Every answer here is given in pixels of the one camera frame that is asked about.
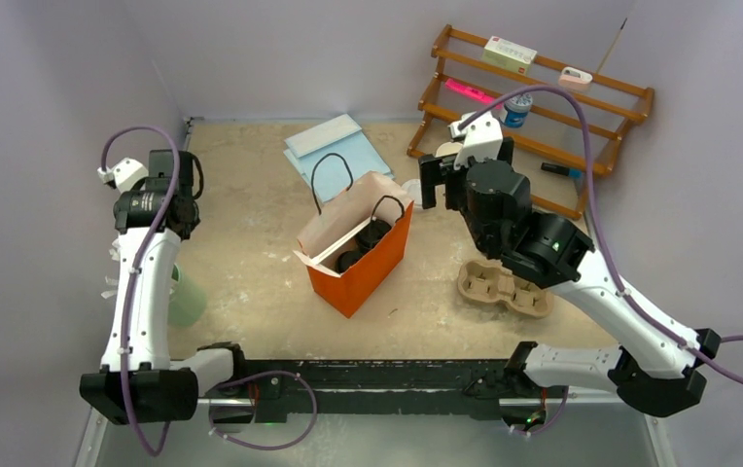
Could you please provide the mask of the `black cup lid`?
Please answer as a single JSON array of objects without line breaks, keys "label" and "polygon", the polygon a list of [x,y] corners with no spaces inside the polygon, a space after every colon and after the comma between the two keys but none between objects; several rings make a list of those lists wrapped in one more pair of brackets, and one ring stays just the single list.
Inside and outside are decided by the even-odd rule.
[{"label": "black cup lid", "polygon": [[382,219],[370,218],[367,225],[362,227],[355,235],[355,242],[362,254],[371,251],[383,237],[392,229],[392,226]]},{"label": "black cup lid", "polygon": [[364,256],[364,253],[359,249],[348,250],[341,253],[335,263],[335,270],[339,274],[343,274],[348,271],[353,265],[358,263]]}]

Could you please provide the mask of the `orange paper bag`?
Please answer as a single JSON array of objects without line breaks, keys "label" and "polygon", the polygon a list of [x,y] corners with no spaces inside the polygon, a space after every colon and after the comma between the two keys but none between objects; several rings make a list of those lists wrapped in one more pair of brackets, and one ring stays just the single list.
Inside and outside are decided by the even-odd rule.
[{"label": "orange paper bag", "polygon": [[355,178],[344,156],[320,161],[328,158],[342,162],[348,184],[327,202],[312,195],[316,214],[298,233],[294,254],[313,291],[350,318],[404,258],[414,200],[385,175]]}]

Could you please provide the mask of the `black cup lid front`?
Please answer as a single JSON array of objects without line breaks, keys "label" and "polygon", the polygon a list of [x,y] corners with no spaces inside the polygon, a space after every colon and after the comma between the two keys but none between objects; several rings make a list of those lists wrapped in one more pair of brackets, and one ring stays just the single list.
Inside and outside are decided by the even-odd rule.
[{"label": "black cup lid front", "polygon": [[364,256],[364,253],[359,249],[348,250],[341,253],[335,263],[335,270],[339,274],[343,274],[348,271],[353,265],[358,263]]}]

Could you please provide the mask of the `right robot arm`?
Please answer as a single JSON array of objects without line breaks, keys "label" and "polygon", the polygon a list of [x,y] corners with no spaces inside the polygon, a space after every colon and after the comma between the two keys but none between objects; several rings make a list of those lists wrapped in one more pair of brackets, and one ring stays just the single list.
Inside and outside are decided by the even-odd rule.
[{"label": "right robot arm", "polygon": [[715,357],[720,336],[675,321],[633,288],[616,290],[589,236],[569,219],[533,207],[530,181],[513,169],[512,158],[510,138],[484,162],[455,166],[452,155],[421,157],[423,207],[435,207],[436,188],[444,186],[446,207],[461,214],[479,252],[574,305],[617,343],[568,349],[523,341],[505,370],[509,390],[527,396],[539,387],[598,389],[657,417],[699,404],[707,380],[694,353]]}]

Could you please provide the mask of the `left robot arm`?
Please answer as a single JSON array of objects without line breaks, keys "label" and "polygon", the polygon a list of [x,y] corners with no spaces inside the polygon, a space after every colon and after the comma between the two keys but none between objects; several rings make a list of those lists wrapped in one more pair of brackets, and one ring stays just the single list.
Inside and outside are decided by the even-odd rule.
[{"label": "left robot arm", "polygon": [[148,167],[125,159],[112,170],[122,182],[113,206],[120,277],[110,338],[95,373],[84,374],[82,398],[111,423],[127,425],[121,360],[126,357],[130,402],[138,423],[188,420],[198,399],[215,388],[235,398],[248,388],[241,347],[216,342],[189,359],[172,361],[167,344],[172,272],[183,241],[199,223],[203,178],[198,159],[153,150]]}]

